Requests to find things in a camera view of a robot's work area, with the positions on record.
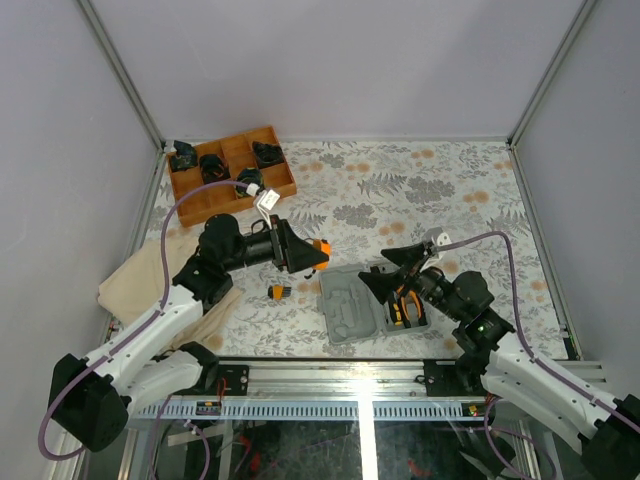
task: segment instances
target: gray wall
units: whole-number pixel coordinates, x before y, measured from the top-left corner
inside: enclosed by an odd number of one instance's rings
[[[0,476],[35,479],[53,365],[97,346],[155,154],[74,2],[4,1],[0,44]]]
[[[590,358],[640,394],[640,2],[601,2],[519,151]]]
[[[323,139],[506,138],[581,1],[94,0],[166,137]]]

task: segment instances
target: floral tablecloth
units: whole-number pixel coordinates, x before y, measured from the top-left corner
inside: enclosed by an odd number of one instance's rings
[[[285,155],[298,193],[281,200],[274,213],[289,220],[302,238],[331,243],[330,266],[380,258],[383,248],[420,241],[427,229],[443,227],[453,241],[489,230],[513,240],[519,306],[527,337],[552,358],[566,358],[558,321],[512,172],[500,142],[289,142]],[[165,171],[147,238],[158,238],[173,205]],[[258,217],[236,215],[243,232]],[[202,225],[185,229],[177,217],[171,235],[198,235]],[[494,309],[513,321],[508,262],[500,239],[484,240],[449,252],[442,269],[451,278],[465,270],[483,273],[495,295]],[[221,355],[455,358],[461,350],[454,323],[432,317],[425,333],[378,337],[348,345],[329,344],[316,300],[317,276],[278,272],[271,264],[233,272],[244,290],[240,307],[209,345]],[[292,286],[282,302],[267,297],[272,284]]]

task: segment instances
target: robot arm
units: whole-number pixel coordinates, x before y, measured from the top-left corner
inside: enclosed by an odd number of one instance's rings
[[[490,308],[494,297],[479,272],[463,272],[450,282],[434,266],[451,243],[448,235],[438,229],[427,237],[411,247],[381,252],[398,265],[396,272],[359,274],[376,299],[384,303],[391,291],[417,293],[458,322],[453,336],[464,354],[456,370],[469,390],[481,385],[526,411],[580,454],[594,477],[608,479],[615,472],[618,479],[636,478],[640,435],[619,417],[638,425],[640,401],[633,395],[616,399],[534,350],[532,357],[514,327]]]
[[[263,217],[256,222],[262,224],[260,231],[244,236],[233,216],[210,218],[196,252],[173,278],[164,307],[154,304],[83,359],[63,357],[54,368],[49,405],[88,366],[98,366],[69,391],[52,418],[97,452],[111,444],[129,415],[141,408],[176,391],[197,394],[215,388],[218,359],[197,343],[183,345],[160,361],[152,358],[226,295],[232,286],[228,272],[271,261],[279,270],[295,273],[329,261],[326,253],[298,238],[286,220]]]

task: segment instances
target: gray tool case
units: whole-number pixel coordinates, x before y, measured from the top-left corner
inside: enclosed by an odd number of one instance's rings
[[[375,338],[379,335],[419,333],[431,326],[429,305],[424,305],[426,325],[411,322],[412,327],[397,326],[391,318],[389,304],[380,305],[369,288],[358,278],[359,272],[378,267],[381,273],[397,270],[392,263],[355,264],[328,268],[320,272],[318,308],[327,322],[329,343],[340,345]]]

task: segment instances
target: wooden compartment box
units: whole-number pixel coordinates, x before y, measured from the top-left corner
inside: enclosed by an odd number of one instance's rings
[[[253,142],[280,145],[273,127],[268,126],[213,142],[202,143],[196,145],[195,149],[198,153],[198,159],[202,155],[210,153],[218,155],[229,168],[231,180],[235,180],[243,169],[247,167],[258,168],[256,156],[252,150]],[[191,190],[204,185],[204,182],[199,166],[183,172],[172,172],[169,162],[174,155],[175,153],[167,155],[167,163],[169,164],[173,195],[177,201]],[[280,197],[289,197],[296,193],[296,182],[291,175],[286,158],[283,163],[261,168],[260,172],[264,178],[265,187],[273,188],[280,194]],[[211,187],[180,205],[178,217],[183,226],[190,227],[205,222],[209,217],[219,213],[236,213],[252,208],[253,200],[253,197],[238,196],[235,187],[231,185]]]

